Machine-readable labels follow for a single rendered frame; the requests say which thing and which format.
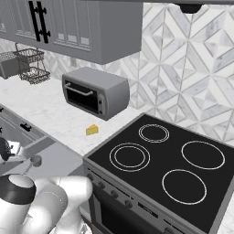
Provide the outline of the grey metal measuring cup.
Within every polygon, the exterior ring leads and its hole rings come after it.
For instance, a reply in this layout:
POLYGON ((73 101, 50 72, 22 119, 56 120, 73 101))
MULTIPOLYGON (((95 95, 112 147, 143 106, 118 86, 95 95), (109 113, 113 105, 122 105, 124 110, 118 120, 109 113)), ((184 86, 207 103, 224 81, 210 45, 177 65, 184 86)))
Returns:
POLYGON ((42 157, 38 154, 32 156, 29 160, 30 164, 27 169, 24 171, 24 175, 32 168, 32 167, 40 167, 42 165, 42 157))

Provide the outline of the black and grey stove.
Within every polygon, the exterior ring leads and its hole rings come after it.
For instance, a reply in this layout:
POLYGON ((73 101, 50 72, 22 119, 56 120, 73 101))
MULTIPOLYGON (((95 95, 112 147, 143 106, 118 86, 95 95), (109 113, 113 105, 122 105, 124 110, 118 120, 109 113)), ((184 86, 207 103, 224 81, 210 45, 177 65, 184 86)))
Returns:
POLYGON ((94 179, 94 234, 218 234, 234 194, 234 147, 142 114, 87 153, 84 171, 94 179))

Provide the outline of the grey toaster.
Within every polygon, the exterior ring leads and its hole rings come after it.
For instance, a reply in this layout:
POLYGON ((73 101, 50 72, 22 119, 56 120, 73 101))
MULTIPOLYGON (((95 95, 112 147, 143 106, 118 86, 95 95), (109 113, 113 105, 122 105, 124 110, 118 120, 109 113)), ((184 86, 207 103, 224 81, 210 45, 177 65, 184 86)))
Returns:
POLYGON ((7 80, 19 73, 19 62, 14 52, 0 53, 0 77, 7 80))

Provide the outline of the grey toaster oven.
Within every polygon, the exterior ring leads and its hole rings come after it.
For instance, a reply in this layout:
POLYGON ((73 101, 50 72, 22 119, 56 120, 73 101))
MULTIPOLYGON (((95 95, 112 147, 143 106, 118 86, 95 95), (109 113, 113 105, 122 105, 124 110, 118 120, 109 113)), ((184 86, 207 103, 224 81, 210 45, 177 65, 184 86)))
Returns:
POLYGON ((126 109, 130 100, 126 78, 88 67, 63 74, 62 89, 68 104, 105 121, 126 109), (84 92, 92 90, 93 94, 83 96, 68 90, 64 87, 67 83, 84 92))

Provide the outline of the grey open drawer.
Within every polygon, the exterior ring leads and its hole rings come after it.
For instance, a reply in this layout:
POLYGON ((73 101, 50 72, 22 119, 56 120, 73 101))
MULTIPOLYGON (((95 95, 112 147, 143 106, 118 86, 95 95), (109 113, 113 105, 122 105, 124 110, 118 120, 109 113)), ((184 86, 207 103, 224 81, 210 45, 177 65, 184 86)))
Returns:
POLYGON ((39 167, 29 166, 30 160, 22 164, 22 172, 33 178, 67 176, 82 163, 82 158, 63 144, 46 137, 27 148, 27 156, 42 157, 39 167))

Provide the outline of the grey wall cupboards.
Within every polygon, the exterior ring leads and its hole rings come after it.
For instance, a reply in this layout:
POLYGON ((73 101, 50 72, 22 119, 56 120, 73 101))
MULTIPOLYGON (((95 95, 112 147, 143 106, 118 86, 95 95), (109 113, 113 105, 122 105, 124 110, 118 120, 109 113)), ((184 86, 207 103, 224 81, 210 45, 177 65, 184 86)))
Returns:
POLYGON ((141 50, 143 4, 119 0, 0 0, 0 38, 98 64, 141 50), (28 1, 47 9, 37 41, 28 1))

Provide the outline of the yellow cheese wedge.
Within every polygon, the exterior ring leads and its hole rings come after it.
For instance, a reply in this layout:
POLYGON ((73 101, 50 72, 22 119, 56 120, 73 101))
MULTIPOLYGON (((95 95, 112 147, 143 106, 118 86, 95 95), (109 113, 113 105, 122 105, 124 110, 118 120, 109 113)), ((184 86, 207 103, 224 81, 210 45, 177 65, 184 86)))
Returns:
POLYGON ((91 125, 86 129, 86 134, 91 135, 99 132, 99 128, 96 124, 91 125))

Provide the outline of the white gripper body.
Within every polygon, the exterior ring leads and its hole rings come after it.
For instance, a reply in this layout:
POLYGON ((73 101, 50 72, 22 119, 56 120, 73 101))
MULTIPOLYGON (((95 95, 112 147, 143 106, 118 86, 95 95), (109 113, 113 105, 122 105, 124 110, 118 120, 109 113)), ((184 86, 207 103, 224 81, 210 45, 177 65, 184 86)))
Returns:
POLYGON ((9 146, 10 146, 10 152, 13 155, 20 155, 21 154, 21 144, 20 142, 13 142, 13 141, 9 141, 9 146))

